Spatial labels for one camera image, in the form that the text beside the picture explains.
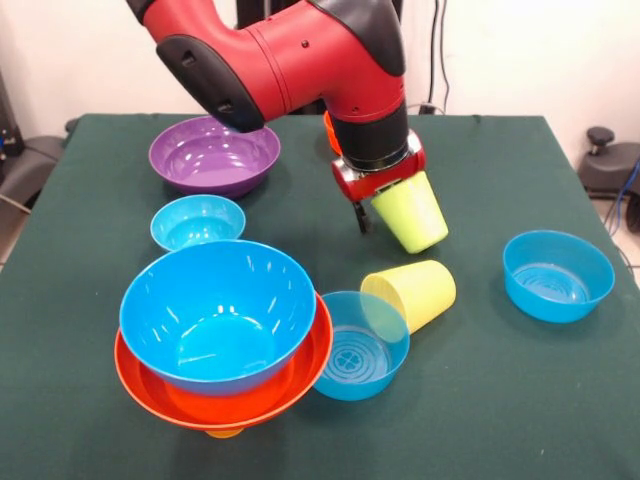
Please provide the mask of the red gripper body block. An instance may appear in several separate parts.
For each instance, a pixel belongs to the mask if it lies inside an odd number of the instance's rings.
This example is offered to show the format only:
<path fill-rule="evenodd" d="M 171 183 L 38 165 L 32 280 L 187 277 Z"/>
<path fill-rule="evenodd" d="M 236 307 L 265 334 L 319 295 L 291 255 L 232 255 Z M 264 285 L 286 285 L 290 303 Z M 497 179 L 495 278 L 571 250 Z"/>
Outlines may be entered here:
<path fill-rule="evenodd" d="M 407 141 L 407 155 L 395 165 L 380 171 L 358 171 L 349 166 L 343 158 L 334 160 L 332 173 L 344 196 L 352 203 L 361 202 L 423 171 L 426 166 L 426 152 L 422 142 L 413 130 L 409 131 Z"/>

